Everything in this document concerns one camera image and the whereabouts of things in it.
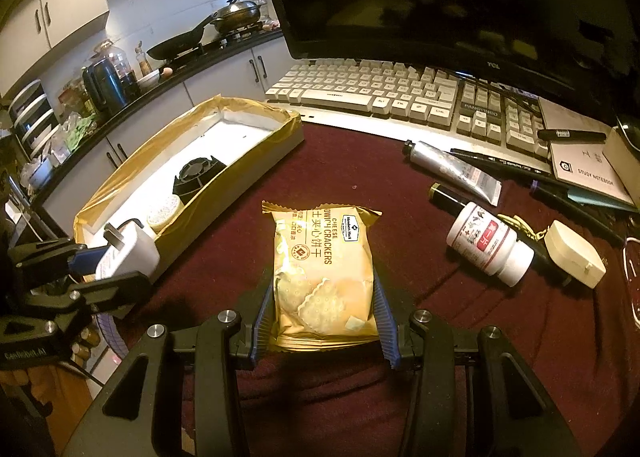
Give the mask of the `white power adapter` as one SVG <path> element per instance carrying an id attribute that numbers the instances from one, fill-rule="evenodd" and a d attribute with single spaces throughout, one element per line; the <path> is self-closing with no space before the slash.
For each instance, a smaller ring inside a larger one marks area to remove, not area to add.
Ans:
<path id="1" fill-rule="evenodd" d="M 136 218 L 115 227 L 106 223 L 103 237 L 106 251 L 96 266 L 96 279 L 106 279 L 139 272 L 151 277 L 160 263 L 160 252 L 154 240 Z"/>

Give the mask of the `cheese crackers packet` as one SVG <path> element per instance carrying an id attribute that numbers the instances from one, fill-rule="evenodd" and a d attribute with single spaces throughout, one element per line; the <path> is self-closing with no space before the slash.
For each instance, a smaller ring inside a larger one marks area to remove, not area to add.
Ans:
<path id="1" fill-rule="evenodd" d="M 268 201 L 262 212 L 274 222 L 272 344 L 281 351 L 320 352 L 377 340 L 368 232 L 382 213 Z"/>

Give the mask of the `white pill bottle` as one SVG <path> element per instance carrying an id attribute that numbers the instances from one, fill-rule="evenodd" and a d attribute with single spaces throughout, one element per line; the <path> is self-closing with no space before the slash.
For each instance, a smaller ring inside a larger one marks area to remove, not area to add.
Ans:
<path id="1" fill-rule="evenodd" d="M 514 287 L 532 264 L 535 252 L 518 239 L 516 230 L 474 202 L 454 220 L 447 246 L 488 276 Z"/>

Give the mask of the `cream round lid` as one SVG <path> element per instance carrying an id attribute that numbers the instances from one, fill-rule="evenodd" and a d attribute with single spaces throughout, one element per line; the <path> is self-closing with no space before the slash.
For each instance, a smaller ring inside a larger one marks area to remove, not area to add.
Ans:
<path id="1" fill-rule="evenodd" d="M 148 214 L 146 214 L 146 223 L 155 234 L 159 234 L 168 224 L 174 221 L 184 207 L 181 199 L 174 194 L 165 195 L 155 201 Z"/>

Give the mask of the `black plastic spool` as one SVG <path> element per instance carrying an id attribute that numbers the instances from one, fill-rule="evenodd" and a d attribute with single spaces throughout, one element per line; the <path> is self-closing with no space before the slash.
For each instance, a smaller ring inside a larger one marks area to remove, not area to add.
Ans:
<path id="1" fill-rule="evenodd" d="M 215 157 L 192 159 L 175 176 L 172 193 L 186 206 L 210 180 L 226 168 L 227 165 Z"/>

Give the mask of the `gold cardboard box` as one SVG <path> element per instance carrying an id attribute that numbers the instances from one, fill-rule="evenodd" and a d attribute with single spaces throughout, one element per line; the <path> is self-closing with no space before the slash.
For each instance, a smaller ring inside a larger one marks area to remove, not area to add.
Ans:
<path id="1" fill-rule="evenodd" d="M 160 254 L 160 276 L 303 140 L 294 109 L 214 96 L 165 125 L 107 177 L 75 215 L 74 237 L 99 246 L 105 224 L 137 220 Z"/>

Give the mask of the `silver tube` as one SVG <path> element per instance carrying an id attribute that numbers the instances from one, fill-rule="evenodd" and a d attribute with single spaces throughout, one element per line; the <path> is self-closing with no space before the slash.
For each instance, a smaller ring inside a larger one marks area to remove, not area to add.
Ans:
<path id="1" fill-rule="evenodd" d="M 472 164 L 448 154 L 427 143 L 408 139 L 402 146 L 402 153 L 410 162 L 457 184 L 475 197 L 483 199 L 491 206 L 498 206 L 502 184 L 491 175 Z"/>

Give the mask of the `dark red table cloth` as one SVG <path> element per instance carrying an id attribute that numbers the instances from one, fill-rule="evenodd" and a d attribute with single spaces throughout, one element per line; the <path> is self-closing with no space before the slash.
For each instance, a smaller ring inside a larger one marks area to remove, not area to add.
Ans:
<path id="1" fill-rule="evenodd" d="M 393 287 L 448 324 L 499 327 L 533 368 L 587 456 L 639 451 L 639 331 L 620 250 L 593 239 L 606 273 L 594 289 L 555 286 L 528 272 L 514 287 L 450 251 L 452 217 L 427 198 L 432 178 L 399 143 L 306 124 L 304 143 L 235 201 L 172 264 L 148 302 L 119 326 L 134 344 L 154 324 L 182 329 L 232 307 L 272 264 L 274 224 L 264 202 L 325 202 L 381 212 L 373 258 Z M 328 353 L 270 353 L 238 376 L 255 456 L 393 456 L 411 380 L 378 344 Z"/>

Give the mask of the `black pen by keyboard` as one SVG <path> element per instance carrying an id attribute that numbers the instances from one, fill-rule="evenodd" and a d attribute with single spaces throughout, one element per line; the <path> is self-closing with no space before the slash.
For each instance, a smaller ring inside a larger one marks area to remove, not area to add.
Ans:
<path id="1" fill-rule="evenodd" d="M 487 156 L 487 154 L 477 154 L 476 152 L 457 148 L 452 148 L 450 154 L 491 175 L 499 175 L 504 178 L 518 178 L 519 180 L 555 181 L 554 176 L 539 169 L 531 168 L 530 166 L 510 160 Z"/>

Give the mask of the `purple capped pen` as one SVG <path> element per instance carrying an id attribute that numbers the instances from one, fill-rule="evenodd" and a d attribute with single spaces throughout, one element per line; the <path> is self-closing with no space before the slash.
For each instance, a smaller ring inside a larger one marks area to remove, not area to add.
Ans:
<path id="1" fill-rule="evenodd" d="M 533 180 L 529 192 L 530 195 L 536 199 L 548 203 L 549 206 L 554 206 L 574 222 L 587 227 L 594 235 L 608 240 L 612 246 L 623 247 L 625 244 L 625 238 L 619 233 L 616 233 L 610 225 L 600 221 L 592 213 L 578 206 L 577 203 L 574 203 L 567 197 L 564 197 L 553 187 L 544 186 L 544 184 L 541 184 L 538 180 Z"/>

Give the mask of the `black wok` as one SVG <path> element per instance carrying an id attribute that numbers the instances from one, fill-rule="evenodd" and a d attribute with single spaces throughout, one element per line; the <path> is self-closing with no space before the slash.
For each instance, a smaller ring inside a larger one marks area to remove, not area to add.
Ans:
<path id="1" fill-rule="evenodd" d="M 155 60 L 171 60 L 175 59 L 181 53 L 187 50 L 193 50 L 201 43 L 204 29 L 214 20 L 213 15 L 208 15 L 204 20 L 197 24 L 193 29 L 180 33 L 172 38 L 154 45 L 146 53 Z"/>

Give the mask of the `study notebook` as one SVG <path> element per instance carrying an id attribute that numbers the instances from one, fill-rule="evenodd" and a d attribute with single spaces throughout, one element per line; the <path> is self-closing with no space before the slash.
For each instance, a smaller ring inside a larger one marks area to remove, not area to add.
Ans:
<path id="1" fill-rule="evenodd" d="M 604 143 L 577 143 L 556 138 L 556 130 L 598 132 L 608 135 L 611 128 L 590 117 L 569 110 L 545 98 L 538 99 L 544 129 L 553 131 L 547 139 L 555 177 L 562 182 L 589 189 L 625 204 L 634 204 L 623 182 L 603 154 Z"/>

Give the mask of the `black pen on notebook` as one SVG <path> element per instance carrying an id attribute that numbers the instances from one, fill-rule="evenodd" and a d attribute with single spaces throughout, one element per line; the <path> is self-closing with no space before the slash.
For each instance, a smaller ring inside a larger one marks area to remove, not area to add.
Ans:
<path id="1" fill-rule="evenodd" d="M 537 137 L 549 143 L 602 144 L 606 141 L 606 134 L 602 132 L 566 128 L 545 128 L 537 132 Z"/>

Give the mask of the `steel lidded pot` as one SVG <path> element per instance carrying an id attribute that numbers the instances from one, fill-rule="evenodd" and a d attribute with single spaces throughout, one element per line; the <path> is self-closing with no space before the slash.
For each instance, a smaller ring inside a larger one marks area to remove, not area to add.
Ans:
<path id="1" fill-rule="evenodd" d="M 257 24 L 261 8 L 262 3 L 251 0 L 228 0 L 224 7 L 213 13 L 210 23 L 219 34 L 226 35 Z"/>

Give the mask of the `black monitor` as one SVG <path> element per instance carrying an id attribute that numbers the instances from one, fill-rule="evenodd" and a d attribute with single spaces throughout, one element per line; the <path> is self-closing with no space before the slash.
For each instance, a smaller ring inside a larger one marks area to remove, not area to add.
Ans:
<path id="1" fill-rule="evenodd" d="M 273 0 L 293 56 L 477 73 L 561 102 L 639 102 L 639 0 Z"/>

